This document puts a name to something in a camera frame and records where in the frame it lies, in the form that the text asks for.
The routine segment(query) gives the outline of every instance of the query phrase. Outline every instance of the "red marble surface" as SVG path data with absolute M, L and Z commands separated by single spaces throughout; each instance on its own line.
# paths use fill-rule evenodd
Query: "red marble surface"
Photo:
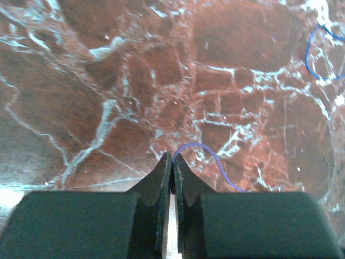
M 2 0 L 0 229 L 35 189 L 122 191 L 203 142 L 243 189 L 312 193 L 345 247 L 343 81 L 304 61 L 343 1 Z M 319 31 L 310 65 L 344 73 Z M 220 192 L 210 154 L 183 152 Z

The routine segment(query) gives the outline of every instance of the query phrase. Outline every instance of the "blue cable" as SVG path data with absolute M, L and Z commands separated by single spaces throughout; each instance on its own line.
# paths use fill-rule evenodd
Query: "blue cable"
M 227 177 L 227 174 L 222 166 L 222 164 L 220 163 L 220 160 L 217 156 L 217 154 L 212 150 L 210 149 L 207 145 L 203 144 L 203 143 L 197 143 L 197 142 L 191 142 L 191 143 L 187 143 L 187 144 L 184 144 L 183 146 L 181 146 L 174 154 L 174 156 L 172 157 L 172 162 L 175 162 L 176 160 L 176 157 L 177 155 L 185 148 L 187 147 L 192 147 L 192 146 L 198 146 L 198 147 L 203 147 L 205 148 L 208 152 L 211 153 L 211 155 L 214 157 L 214 159 L 216 159 L 216 162 L 218 164 L 218 167 L 220 169 L 220 171 L 222 172 L 222 174 L 224 175 L 225 179 L 227 180 L 227 182 L 233 187 L 235 188 L 236 190 L 239 190 L 240 192 L 244 192 L 244 193 L 247 193 L 248 191 L 246 190 L 243 190 L 239 187 L 237 187 L 232 181 L 230 181 L 229 177 Z
M 308 40 L 308 44 L 307 44 L 307 50 L 306 50 L 306 65 L 307 65 L 307 69 L 309 71 L 310 74 L 312 74 L 315 78 L 317 79 L 323 79 L 323 80 L 339 80 L 339 79 L 342 79 L 342 78 L 345 78 L 345 74 L 341 75 L 341 76 L 337 76 L 335 78 L 331 78 L 331 77 L 320 77 L 318 74 L 316 74 L 312 69 L 311 67 L 309 66 L 309 51 L 310 51 L 310 48 L 311 48 L 311 44 L 312 44 L 312 40 L 313 38 L 315 37 L 315 34 L 316 34 L 316 31 L 318 29 L 324 29 L 329 35 L 331 35 L 333 38 L 335 39 L 339 39 L 339 40 L 345 40 L 345 37 L 340 37 L 338 35 L 335 35 L 333 34 L 330 30 L 328 30 L 326 28 L 325 25 L 317 25 L 314 30 L 312 31 L 312 33 L 310 34 L 309 36 L 309 40 Z
M 312 44 L 312 40 L 313 38 L 315 37 L 315 34 L 317 32 L 318 29 L 324 29 L 328 34 L 330 34 L 333 38 L 335 39 L 338 39 L 338 40 L 345 40 L 345 37 L 340 37 L 338 35 L 335 35 L 333 34 L 330 30 L 328 30 L 326 28 L 325 25 L 317 25 L 314 30 L 312 31 L 312 33 L 310 34 L 309 36 L 309 40 L 308 40 L 308 43 L 307 43 L 307 49 L 306 49 L 306 65 L 307 65 L 307 69 L 309 71 L 309 73 L 314 76 L 315 78 L 317 79 L 323 79 L 323 80 L 339 80 L 339 79 L 342 79 L 342 78 L 345 78 L 345 74 L 341 75 L 341 76 L 337 76 L 335 78 L 331 78 L 331 77 L 320 77 L 318 74 L 316 74 L 312 69 L 311 67 L 309 66 L 309 52 L 310 52 L 310 48 L 311 48 L 311 44 Z M 220 160 L 217 156 L 217 154 L 212 150 L 210 149 L 207 145 L 203 144 L 203 143 L 197 143 L 197 142 L 191 142 L 191 143 L 187 143 L 187 144 L 184 144 L 183 146 L 181 146 L 174 154 L 174 156 L 172 157 L 172 162 L 175 162 L 176 160 L 176 157 L 177 155 L 185 148 L 187 147 L 192 147 L 192 146 L 199 146 L 199 147 L 203 147 L 205 148 L 207 151 L 209 151 L 211 153 L 211 155 L 214 157 L 214 159 L 216 160 L 217 164 L 218 164 L 218 167 L 220 169 L 220 171 L 222 172 L 222 174 L 224 175 L 225 179 L 227 180 L 227 182 L 233 187 L 235 188 L 236 190 L 240 191 L 240 192 L 248 192 L 246 190 L 243 190 L 239 187 L 237 187 L 230 179 L 229 177 L 227 177 L 227 174 L 222 166 L 222 164 L 220 163 Z

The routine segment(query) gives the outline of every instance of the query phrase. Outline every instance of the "marble floor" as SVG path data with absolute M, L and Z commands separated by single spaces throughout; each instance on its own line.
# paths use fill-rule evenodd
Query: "marble floor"
M 306 69 L 318 23 L 345 35 L 345 1 L 1 0 L 0 231 L 27 192 L 124 191 L 203 142 L 243 189 L 313 194 L 345 247 L 345 87 Z M 320 30 L 310 51 L 345 73 L 343 42 Z

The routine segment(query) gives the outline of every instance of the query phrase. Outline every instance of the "black plastic part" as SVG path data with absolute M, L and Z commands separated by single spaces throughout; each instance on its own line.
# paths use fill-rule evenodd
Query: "black plastic part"
M 176 225 L 177 225 L 177 245 L 178 252 L 185 252 L 185 243 L 190 240 L 185 240 L 187 231 L 190 230 L 190 224 L 200 224 L 202 222 L 199 217 L 201 213 L 196 213 L 199 208 L 194 208 L 193 204 L 201 193 L 216 193 L 211 187 L 197 177 L 188 167 L 186 161 L 179 154 L 173 164 L 173 181 L 175 192 L 175 209 L 176 209 Z M 202 235 L 195 236 L 195 241 L 201 243 L 198 238 Z
M 127 193 L 139 193 L 130 258 L 166 258 L 170 206 L 171 153 Z
M 173 164 L 178 251 L 199 258 L 344 258 L 306 193 L 216 193 L 181 155 Z
M 165 258 L 171 153 L 126 193 L 33 192 L 0 237 L 0 258 Z

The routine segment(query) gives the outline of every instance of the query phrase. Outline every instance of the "floor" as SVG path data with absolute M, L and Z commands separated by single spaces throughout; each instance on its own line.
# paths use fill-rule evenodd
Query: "floor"
M 345 87 L 305 62 L 345 1 L 2 0 L 0 23 L 0 231 L 27 192 L 124 191 L 203 142 L 240 188 L 312 193 L 345 247 Z M 343 43 L 318 31 L 309 64 L 345 73 Z

